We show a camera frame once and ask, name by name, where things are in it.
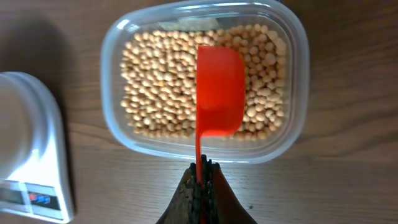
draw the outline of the red spoon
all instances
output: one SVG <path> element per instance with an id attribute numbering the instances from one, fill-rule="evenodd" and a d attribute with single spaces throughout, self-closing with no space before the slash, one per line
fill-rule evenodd
<path id="1" fill-rule="evenodd" d="M 203 186 L 202 136 L 227 136 L 242 124 L 245 99 L 244 63 L 226 47 L 199 46 L 197 59 L 197 182 Z"/>

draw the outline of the white scale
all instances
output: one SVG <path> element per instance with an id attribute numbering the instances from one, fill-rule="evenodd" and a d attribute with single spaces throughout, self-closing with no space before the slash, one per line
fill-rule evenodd
<path id="1" fill-rule="evenodd" d="M 74 216 L 59 108 L 21 72 L 0 73 L 0 211 L 54 223 Z"/>

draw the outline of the wood grain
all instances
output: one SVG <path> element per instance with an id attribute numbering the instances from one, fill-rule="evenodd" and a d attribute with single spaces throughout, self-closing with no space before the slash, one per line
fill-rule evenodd
<path id="1" fill-rule="evenodd" d="M 77 210 L 72 223 L 154 223 L 188 167 L 127 150 L 101 109 L 106 31 L 127 12 L 165 2 L 1 1 L 0 69 L 35 75 L 62 109 Z M 306 125 L 282 157 L 223 164 L 226 178 L 258 223 L 398 223 L 398 1 L 284 3 L 310 41 Z"/>

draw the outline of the clear plastic container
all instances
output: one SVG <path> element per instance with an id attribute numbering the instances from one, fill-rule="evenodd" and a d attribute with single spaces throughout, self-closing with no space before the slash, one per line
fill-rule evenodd
<path id="1" fill-rule="evenodd" d="M 261 163 L 285 152 L 297 139 L 305 121 L 309 84 L 309 49 L 303 25 L 291 10 L 275 0 L 196 0 L 164 4 L 122 16 L 109 29 L 101 53 L 101 92 L 105 120 L 116 139 L 126 147 L 154 156 L 195 159 L 195 138 L 145 138 L 127 126 L 120 101 L 126 84 L 119 63 L 124 43 L 136 32 L 163 29 L 180 21 L 213 22 L 220 28 L 266 24 L 288 45 L 285 120 L 268 140 L 202 139 L 202 152 L 217 162 Z"/>

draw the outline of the container rim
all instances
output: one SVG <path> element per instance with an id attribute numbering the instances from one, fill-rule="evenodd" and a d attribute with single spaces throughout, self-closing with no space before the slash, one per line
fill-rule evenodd
<path id="1" fill-rule="evenodd" d="M 242 164 L 258 164 L 262 162 L 269 161 L 275 157 L 278 157 L 283 152 L 285 152 L 293 142 L 298 138 L 299 134 L 305 123 L 305 117 L 307 112 L 308 105 L 308 87 L 309 87 L 309 46 L 308 39 L 305 33 L 305 29 L 298 19 L 298 17 L 285 5 L 275 0 L 196 0 L 196 1 L 182 1 L 182 2 L 173 2 L 168 4 L 163 4 L 159 6 L 149 7 L 145 9 L 140 9 L 134 12 L 130 12 L 120 17 L 107 31 L 101 49 L 101 98 L 102 98 L 102 106 L 104 111 L 104 118 L 108 128 L 111 130 L 114 137 L 121 142 L 124 146 L 133 149 L 137 152 L 141 152 L 144 154 L 150 154 L 153 156 L 161 156 L 167 158 L 174 159 L 190 159 L 194 160 L 195 158 L 192 156 L 181 156 L 168 152 L 160 152 L 158 150 L 149 149 L 144 147 L 143 144 L 135 142 L 127 137 L 119 127 L 118 122 L 116 121 L 115 113 L 113 111 L 113 99 L 110 97 L 112 94 L 112 86 L 108 83 L 111 82 L 111 61 L 109 60 L 109 55 L 112 55 L 113 50 L 116 45 L 116 41 L 122 32 L 124 26 L 128 24 L 132 19 L 131 18 L 141 18 L 147 17 L 150 15 L 158 15 L 164 14 L 165 11 L 171 12 L 187 12 L 190 10 L 200 9 L 206 10 L 208 7 L 214 6 L 257 6 L 257 7 L 266 7 L 272 9 L 273 11 L 283 13 L 284 19 L 289 22 L 289 24 L 294 24 L 291 29 L 298 35 L 298 40 L 300 40 L 300 57 L 301 61 L 305 62 L 305 65 L 302 65 L 302 73 L 308 74 L 300 77 L 300 84 L 297 85 L 297 88 L 300 89 L 300 106 L 297 108 L 297 116 L 294 119 L 295 128 L 291 130 L 289 133 L 284 133 L 284 136 L 289 136 L 289 138 L 285 139 L 285 141 L 279 146 L 278 149 L 272 152 L 268 152 L 266 155 L 261 155 L 257 158 L 250 159 L 225 159 L 219 160 L 218 162 L 238 162 Z"/>

